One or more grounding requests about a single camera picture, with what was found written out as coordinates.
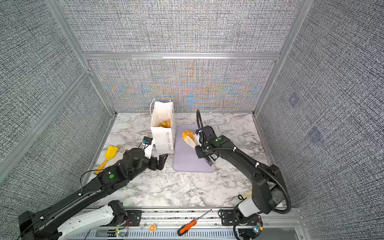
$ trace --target silicone mat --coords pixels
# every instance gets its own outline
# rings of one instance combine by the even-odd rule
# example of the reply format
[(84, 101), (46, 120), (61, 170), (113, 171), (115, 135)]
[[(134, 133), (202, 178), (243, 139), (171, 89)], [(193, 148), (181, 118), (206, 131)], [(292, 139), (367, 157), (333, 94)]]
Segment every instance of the silicone mat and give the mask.
[(196, 124), (180, 124), (176, 130), (175, 153), (173, 158), (173, 169), (178, 172), (213, 172), (214, 168), (209, 166), (205, 158), (197, 158), (194, 148), (184, 142), (182, 135), (185, 130), (195, 132)]

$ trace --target aluminum frame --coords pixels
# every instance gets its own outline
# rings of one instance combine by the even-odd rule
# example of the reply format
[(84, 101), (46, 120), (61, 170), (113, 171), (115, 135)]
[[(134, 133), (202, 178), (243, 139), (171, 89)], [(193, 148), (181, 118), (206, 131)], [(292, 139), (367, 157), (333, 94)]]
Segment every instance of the aluminum frame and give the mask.
[(89, 66), (87, 60), (84, 58), (82, 47), (75, 36), (75, 34), (72, 31), (71, 26), (69, 25), (67, 18), (64, 15), (63, 10), (61, 9), (59, 3), (56, 0), (45, 0), (48, 8), (51, 10), (51, 13), (55, 17), (57, 23), (59, 24), (62, 32), (67, 37), (68, 42), (70, 43), (71, 47), (73, 48), (77, 58), (79, 59), (81, 65), (87, 69), (88, 71), (91, 71), (91, 82), (94, 86), (96, 92), (100, 96), (102, 102), (104, 103), (105, 107), (108, 109), (108, 112), (111, 116), (116, 115), (116, 110), (112, 104), (112, 101), (110, 100), (109, 96), (107, 95), (107, 92), (103, 88), (100, 80), (97, 78), (97, 75), (93, 70), (91, 70), (91, 67)]
[(241, 59), (241, 60), (275, 60), (279, 53), (125, 53), (125, 52), (83, 52), (85, 59), (111, 60), (176, 60), (176, 59)]
[(295, 41), (297, 34), (299, 33), (299, 30), (301, 26), (303, 25), (303, 22), (313, 4), (313, 0), (303, 0), (300, 9), (298, 10), (298, 13), (296, 15), (295, 21), (292, 25), (292, 28), (290, 30), (290, 33), (287, 36), (287, 39), (284, 43), (283, 49), (281, 50), (281, 58), (280, 60), (275, 64), (275, 66), (272, 69), (271, 75), (269, 76), (268, 80), (264, 84), (263, 90), (260, 94), (259, 99), (257, 99), (256, 106), (254, 109), (254, 116), (257, 116), (260, 113), (261, 108), (263, 107), (269, 92), (271, 91), (271, 88), (281, 70), (281, 68), (284, 65), (284, 62), (288, 56), (289, 51), (291, 50), (291, 47), (293, 45), (293, 42)]
[(33, 125), (27, 134), (16, 144), (12, 151), (0, 162), (0, 184), (19, 163), (24, 154), (37, 140), (44, 129), (55, 118), (67, 100), (75, 93), (77, 88), (83, 83), (84, 79), (89, 75), (89, 71), (84, 69), (80, 75), (67, 87), (62, 95), (55, 103), (44, 113), (43, 116)]
[[(133, 236), (126, 237), (124, 239), (178, 239), (178, 236), (172, 236), (169, 233), (173, 233), (176, 229), (179, 229), (183, 224), (196, 219), (201, 216), (207, 210), (212, 209), (212, 212), (208, 213), (191, 229), (195, 232), (191, 236), (185, 236), (188, 239), (235, 239), (231, 237), (233, 232), (233, 226), (222, 226), (218, 211), (220, 209), (233, 210), (233, 207), (224, 208), (211, 208), (211, 207), (136, 207), (126, 208), (126, 210), (141, 210), (140, 225), (138, 227), (129, 227)], [(86, 208), (79, 214), (83, 214), (88, 211), (93, 211), (95, 208)], [(290, 228), (295, 230), (297, 238), (299, 240), (311, 240), (308, 236), (308, 228), (303, 220), (300, 210), (298, 208), (292, 208), (288, 214), (278, 214), (271, 212), (269, 214), (261, 214), (263, 219), (264, 228)], [(158, 233), (157, 235), (149, 234), (149, 226), (156, 224), (156, 228), (160, 231), (166, 231), (168, 234)], [(237, 226), (240, 228), (249, 228), (250, 226)], [(96, 237), (97, 231), (106, 231), (110, 228), (122, 228), (121, 226), (99, 226), (85, 231), (81, 234), (72, 237), (71, 239), (100, 239)], [(224, 235), (217, 233), (217, 231), (227, 232)], [(198, 232), (212, 232), (209, 237), (202, 237), (204, 234), (198, 234)]]
[[(91, 164), (89, 165), (88, 167), (88, 170), (87, 171), (90, 171), (92, 169), (95, 168), (95, 165), (96, 165), (96, 162), (100, 156), (100, 153), (101, 151), (103, 150), (103, 147), (104, 147), (104, 144), (105, 142), (107, 141), (107, 138), (109, 136), (109, 133), (111, 132), (111, 129), (113, 127), (113, 124), (115, 123), (115, 120), (116, 120), (117, 116), (113, 116), (110, 120), (109, 120), (109, 124), (108, 124), (108, 128), (106, 129), (105, 133), (104, 133), (104, 136), (103, 136), (103, 139), (101, 140), (100, 144), (99, 144), (99, 147), (97, 148), (96, 150), (96, 153), (95, 155), (93, 156), (93, 159), (92, 159), (92, 162)], [(81, 184), (84, 186), (87, 182), (88, 182), (88, 179), (90, 177), (90, 175), (92, 174), (92, 172), (87, 172), (85, 174), (85, 176), (83, 177), (82, 181), (81, 181)]]
[[(93, 211), (97, 208), (85, 208), (79, 214)], [(126, 208), (126, 210), (141, 210), (140, 225), (132, 228), (148, 228), (152, 224), (156, 224), (156, 228), (180, 228), (183, 224), (192, 219), (200, 217), (207, 210), (212, 209), (207, 215), (198, 221), (194, 228), (207, 228), (211, 226), (218, 226), (220, 228), (232, 228), (233, 226), (222, 226), (221, 219), (218, 215), (220, 209), (232, 210), (233, 207), (136, 207)], [(270, 212), (269, 214), (260, 214), (263, 219), (265, 228), (306, 228), (304, 219), (301, 216), (298, 208), (292, 208), (288, 214), (278, 214)], [(249, 226), (237, 226), (237, 228), (247, 228)]]
[(268, 141), (265, 138), (265, 135), (263, 133), (263, 130), (261, 128), (259, 120), (257, 119), (257, 116), (254, 116), (254, 115), (252, 115), (252, 118), (253, 118), (253, 122), (255, 124), (257, 133), (259, 134), (260, 140), (262, 142), (262, 145), (263, 145), (263, 148), (265, 151), (265, 155), (268, 159), (268, 163), (269, 163), (269, 165), (275, 164), (275, 159), (273, 158), (271, 149), (269, 148)]

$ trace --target orange screwdriver handle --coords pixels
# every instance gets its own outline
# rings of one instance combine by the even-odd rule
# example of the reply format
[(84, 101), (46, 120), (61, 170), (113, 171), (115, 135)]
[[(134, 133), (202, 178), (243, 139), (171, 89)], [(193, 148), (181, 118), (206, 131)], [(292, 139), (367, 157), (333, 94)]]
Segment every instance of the orange screwdriver handle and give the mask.
[(193, 227), (194, 225), (196, 225), (197, 221), (194, 219), (192, 220), (189, 224), (185, 224), (184, 226), (182, 226), (179, 230), (177, 230), (177, 235), (181, 236), (181, 235), (184, 235), (187, 233), (187, 231)]

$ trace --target screwdriver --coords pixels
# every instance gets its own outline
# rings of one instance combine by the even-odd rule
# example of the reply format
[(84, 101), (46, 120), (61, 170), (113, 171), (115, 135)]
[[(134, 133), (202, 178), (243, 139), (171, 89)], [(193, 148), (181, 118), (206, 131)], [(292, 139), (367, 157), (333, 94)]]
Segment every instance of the screwdriver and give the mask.
[(204, 213), (204, 214), (203, 214), (201, 217), (199, 217), (198, 219), (196, 219), (196, 220), (194, 219), (194, 220), (192, 220), (189, 224), (186, 224), (186, 225), (182, 226), (179, 230), (177, 230), (177, 235), (181, 236), (181, 235), (187, 233), (187, 231), (188, 231), (191, 227), (193, 227), (194, 225), (196, 225), (197, 221), (198, 221), (200, 218), (204, 217), (204, 216), (205, 216), (207, 213), (209, 213), (210, 211), (212, 211), (212, 209), (209, 210), (209, 211), (207, 211), (206, 213)]

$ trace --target white marble surface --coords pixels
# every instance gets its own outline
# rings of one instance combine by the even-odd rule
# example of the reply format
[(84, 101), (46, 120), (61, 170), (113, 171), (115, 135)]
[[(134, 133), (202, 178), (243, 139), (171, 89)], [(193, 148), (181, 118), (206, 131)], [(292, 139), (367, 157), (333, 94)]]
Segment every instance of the white marble surface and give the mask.
[[(119, 151), (107, 166), (122, 159), (126, 149), (137, 147), (144, 136), (152, 136), (150, 119), (150, 114), (146, 113), (119, 114), (96, 166), (104, 161), (110, 145), (119, 147)], [(202, 120), (217, 135), (229, 137), (242, 151), (268, 164), (251, 114), (202, 114)], [(175, 121), (193, 124), (196, 114), (176, 113)], [(156, 149), (152, 156), (158, 157)], [(173, 155), (170, 154), (162, 171), (147, 169), (126, 187), (93, 205), (120, 200), (126, 207), (228, 207), (238, 202), (238, 194), (247, 193), (252, 188), (251, 182), (239, 170), (221, 158), (216, 160), (213, 173), (176, 172), (172, 165)]]

